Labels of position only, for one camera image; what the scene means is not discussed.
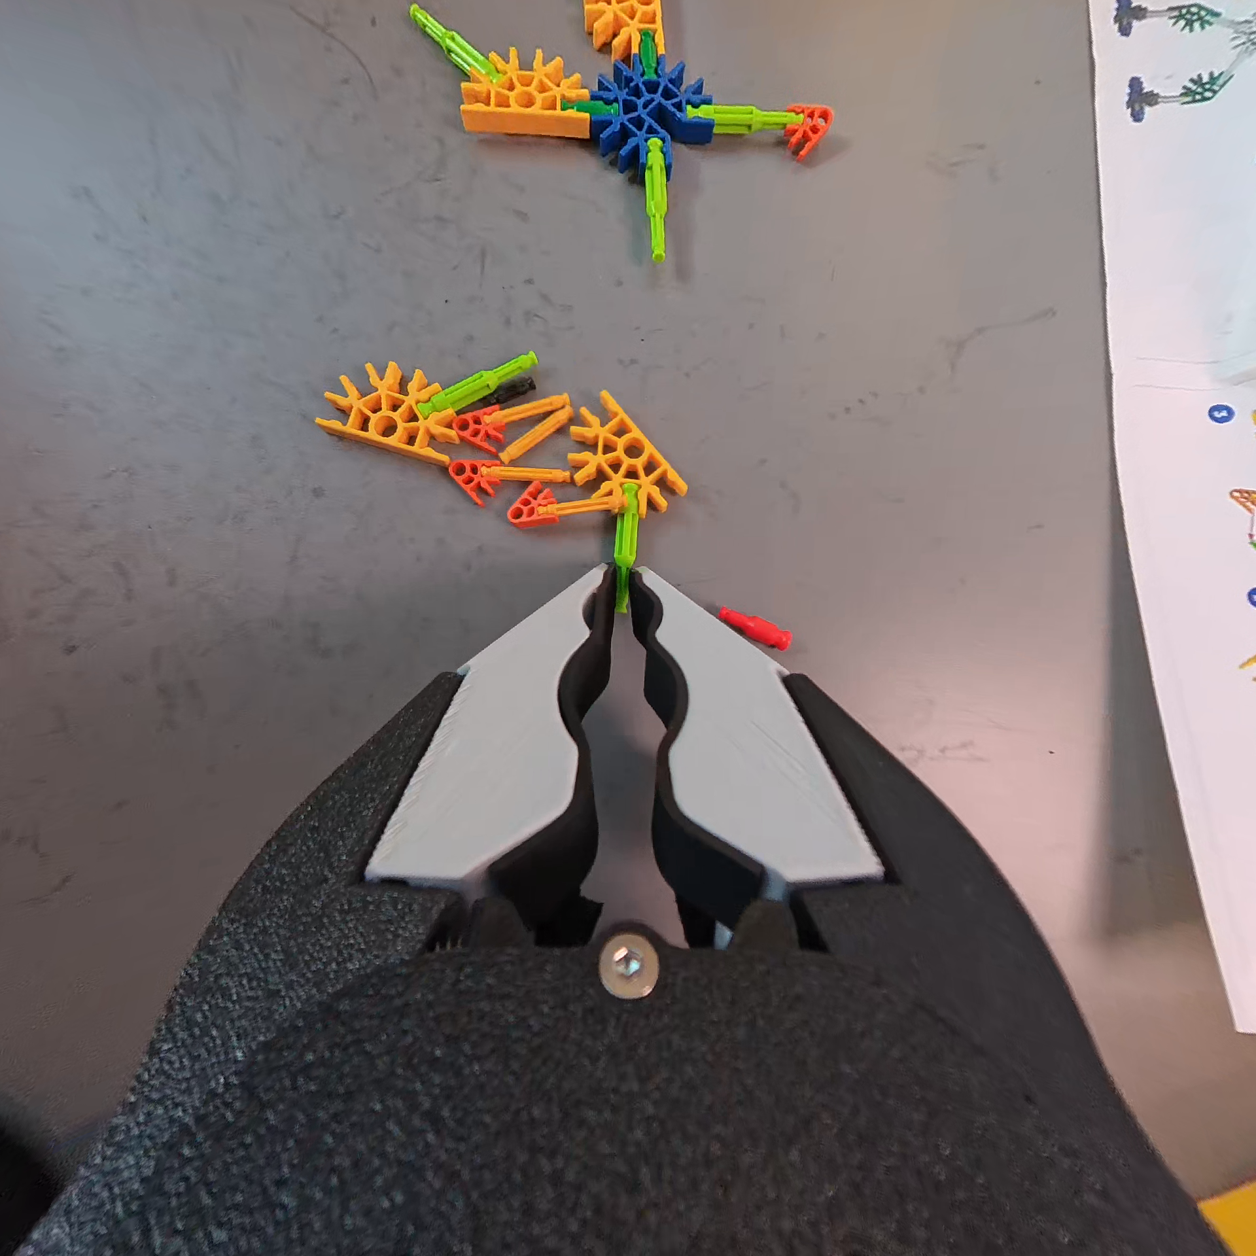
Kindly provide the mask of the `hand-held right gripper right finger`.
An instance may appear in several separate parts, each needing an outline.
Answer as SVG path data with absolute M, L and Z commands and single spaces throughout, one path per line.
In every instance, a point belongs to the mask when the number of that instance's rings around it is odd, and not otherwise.
M 887 870 L 787 674 L 658 572 L 629 583 L 643 693 L 664 733 L 653 853 L 688 945 L 727 945 L 750 904 L 879 885 Z

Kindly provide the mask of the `yellow fan connector green rod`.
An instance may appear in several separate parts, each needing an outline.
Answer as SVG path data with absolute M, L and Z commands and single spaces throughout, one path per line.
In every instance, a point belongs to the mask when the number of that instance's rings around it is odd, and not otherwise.
M 669 507 L 664 491 L 685 495 L 688 483 L 609 391 L 599 394 L 599 404 L 604 416 L 583 407 L 581 423 L 570 429 L 570 440 L 590 447 L 568 455 L 572 484 L 590 487 L 590 495 L 560 504 L 559 516 L 614 516 L 616 613 L 623 615 L 629 611 L 642 520 L 651 510 Z
M 444 447 L 460 443 L 454 418 L 489 399 L 504 385 L 520 381 L 536 366 L 539 366 L 539 357 L 528 352 L 497 367 L 478 371 L 455 385 L 441 386 L 431 382 L 423 371 L 407 376 L 397 362 L 391 362 L 384 373 L 365 363 L 368 391 L 357 389 L 350 376 L 340 376 L 343 394 L 325 394 L 338 418 L 317 416 L 313 423 L 343 441 L 446 468 L 452 460 Z

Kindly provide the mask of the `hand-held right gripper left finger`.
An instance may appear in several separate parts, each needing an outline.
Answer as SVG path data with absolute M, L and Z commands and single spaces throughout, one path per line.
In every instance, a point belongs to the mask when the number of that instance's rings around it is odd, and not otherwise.
M 365 877 L 507 899 L 528 928 L 580 895 L 597 853 L 583 720 L 610 672 L 604 565 L 474 655 L 376 843 Z

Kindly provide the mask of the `short red rod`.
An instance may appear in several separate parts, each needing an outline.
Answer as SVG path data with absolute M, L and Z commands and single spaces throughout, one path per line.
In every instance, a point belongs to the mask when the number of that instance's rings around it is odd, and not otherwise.
M 770 619 L 746 615 L 731 606 L 720 606 L 716 617 L 729 629 L 766 649 L 787 653 L 793 646 L 793 632 Z

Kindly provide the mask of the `toy instruction sheet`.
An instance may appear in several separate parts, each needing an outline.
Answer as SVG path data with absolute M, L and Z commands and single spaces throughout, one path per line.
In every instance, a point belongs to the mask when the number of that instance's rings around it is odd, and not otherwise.
M 1254 2 L 1091 2 L 1120 504 L 1236 1028 L 1254 1032 Z

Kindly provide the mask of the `plain yellow rod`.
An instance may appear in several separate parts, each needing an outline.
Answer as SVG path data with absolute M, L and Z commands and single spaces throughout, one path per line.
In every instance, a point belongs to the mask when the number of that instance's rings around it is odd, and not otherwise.
M 545 440 L 562 431 L 572 418 L 570 404 L 553 410 L 553 414 L 545 416 L 541 423 L 533 424 L 524 434 L 516 436 L 507 447 L 500 452 L 502 464 L 514 464 L 524 457 L 524 454 L 539 447 Z

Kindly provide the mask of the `grey desk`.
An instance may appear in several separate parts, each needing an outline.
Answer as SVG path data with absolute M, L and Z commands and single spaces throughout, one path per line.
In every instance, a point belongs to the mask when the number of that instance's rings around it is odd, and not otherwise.
M 407 2 L 3 2 L 3 1118 L 68 1180 L 289 814 L 594 567 L 316 426 L 539 356 L 688 495 L 642 559 L 794 635 L 981 838 L 1193 1196 L 1254 1176 L 1109 454 L 1084 2 L 666 2 L 724 103 L 669 258 L 568 140 L 471 135 Z

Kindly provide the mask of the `large blue connector fan assembly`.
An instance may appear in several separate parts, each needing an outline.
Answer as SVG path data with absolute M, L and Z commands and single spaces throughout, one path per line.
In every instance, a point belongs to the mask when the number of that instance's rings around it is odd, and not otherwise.
M 797 162 L 806 158 L 829 131 L 827 104 L 793 103 L 785 108 L 721 104 L 700 78 L 688 80 L 682 61 L 666 58 L 661 2 L 583 2 L 586 33 L 609 54 L 610 73 L 587 88 L 560 56 L 536 51 L 481 53 L 460 31 L 412 2 L 407 17 L 464 75 L 467 133 L 562 138 L 595 145 L 643 189 L 651 260 L 666 260 L 669 179 L 673 148 L 707 147 L 716 135 L 780 133 Z

